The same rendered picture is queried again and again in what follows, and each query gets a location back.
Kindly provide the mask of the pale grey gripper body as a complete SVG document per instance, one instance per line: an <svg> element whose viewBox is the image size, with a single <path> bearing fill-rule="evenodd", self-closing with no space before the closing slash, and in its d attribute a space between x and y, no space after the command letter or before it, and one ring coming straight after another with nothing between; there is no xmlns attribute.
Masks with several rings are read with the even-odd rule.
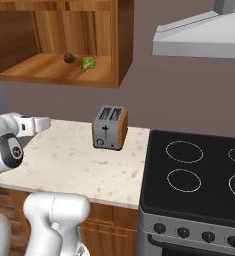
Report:
<svg viewBox="0 0 235 256"><path fill-rule="evenodd" d="M34 133L43 132L51 127L51 120L49 117L34 117Z"/></svg>

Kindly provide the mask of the black hob stove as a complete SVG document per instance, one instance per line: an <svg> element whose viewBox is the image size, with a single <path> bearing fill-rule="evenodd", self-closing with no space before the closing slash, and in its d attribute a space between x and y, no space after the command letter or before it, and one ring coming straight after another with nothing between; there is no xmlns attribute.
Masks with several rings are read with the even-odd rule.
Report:
<svg viewBox="0 0 235 256"><path fill-rule="evenodd" d="M166 232L158 234L154 225ZM177 229L188 228L183 239ZM207 243L203 232L213 232ZM150 132L139 202L137 256L235 256L235 138Z"/></svg>

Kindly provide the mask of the wooden cabinet door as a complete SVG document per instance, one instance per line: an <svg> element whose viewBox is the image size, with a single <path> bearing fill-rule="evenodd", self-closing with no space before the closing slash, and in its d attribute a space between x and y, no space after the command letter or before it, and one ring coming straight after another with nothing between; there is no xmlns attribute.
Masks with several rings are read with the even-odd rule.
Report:
<svg viewBox="0 0 235 256"><path fill-rule="evenodd" d="M0 11L0 73L37 53L31 14Z"/></svg>

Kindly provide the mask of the brown pear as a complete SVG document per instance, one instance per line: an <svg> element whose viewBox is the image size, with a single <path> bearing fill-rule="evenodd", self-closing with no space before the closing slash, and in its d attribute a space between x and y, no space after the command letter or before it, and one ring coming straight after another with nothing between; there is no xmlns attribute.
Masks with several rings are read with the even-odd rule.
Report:
<svg viewBox="0 0 235 256"><path fill-rule="evenodd" d="M79 58L74 56L73 54L71 53L66 53L64 56L63 56L63 60L65 63L67 64L73 64L75 62L78 62L79 61Z"/></svg>

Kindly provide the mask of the green broccoli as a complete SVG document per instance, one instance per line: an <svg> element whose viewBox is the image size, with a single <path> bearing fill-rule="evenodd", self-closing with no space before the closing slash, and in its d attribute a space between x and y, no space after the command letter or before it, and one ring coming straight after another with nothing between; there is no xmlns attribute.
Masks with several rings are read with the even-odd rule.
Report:
<svg viewBox="0 0 235 256"><path fill-rule="evenodd" d="M88 69L94 69L97 65L96 60L91 56L86 56L83 58L83 63L81 66L81 70L86 72Z"/></svg>

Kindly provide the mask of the grey and orange toaster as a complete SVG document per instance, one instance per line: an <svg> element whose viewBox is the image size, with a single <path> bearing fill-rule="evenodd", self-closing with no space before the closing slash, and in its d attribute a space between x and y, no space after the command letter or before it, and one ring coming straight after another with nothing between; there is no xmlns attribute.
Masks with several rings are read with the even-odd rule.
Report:
<svg viewBox="0 0 235 256"><path fill-rule="evenodd" d="M128 131L126 107L103 105L92 122L95 148L121 150Z"/></svg>

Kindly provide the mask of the grey range hood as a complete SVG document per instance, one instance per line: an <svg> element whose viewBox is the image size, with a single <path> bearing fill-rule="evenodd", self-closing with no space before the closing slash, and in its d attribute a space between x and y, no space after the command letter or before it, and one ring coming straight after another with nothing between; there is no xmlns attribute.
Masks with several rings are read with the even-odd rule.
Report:
<svg viewBox="0 0 235 256"><path fill-rule="evenodd" d="M235 0L215 0L212 11L159 25L152 54L235 59Z"/></svg>

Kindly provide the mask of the wooden wall cabinet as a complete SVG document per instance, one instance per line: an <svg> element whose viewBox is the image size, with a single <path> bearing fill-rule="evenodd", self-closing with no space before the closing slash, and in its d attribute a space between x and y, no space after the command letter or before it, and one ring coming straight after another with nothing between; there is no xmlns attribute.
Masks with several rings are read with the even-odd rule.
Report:
<svg viewBox="0 0 235 256"><path fill-rule="evenodd" d="M0 11L30 12L38 49L1 81L118 88L133 62L134 0L0 0ZM97 65L83 72L86 56Z"/></svg>

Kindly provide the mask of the wooden base cabinet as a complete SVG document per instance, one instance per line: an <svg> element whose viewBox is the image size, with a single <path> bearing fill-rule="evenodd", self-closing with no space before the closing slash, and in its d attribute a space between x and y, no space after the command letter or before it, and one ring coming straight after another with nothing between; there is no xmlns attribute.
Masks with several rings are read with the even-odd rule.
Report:
<svg viewBox="0 0 235 256"><path fill-rule="evenodd" d="M138 211L92 202L79 225L91 256L136 256Z"/></svg>

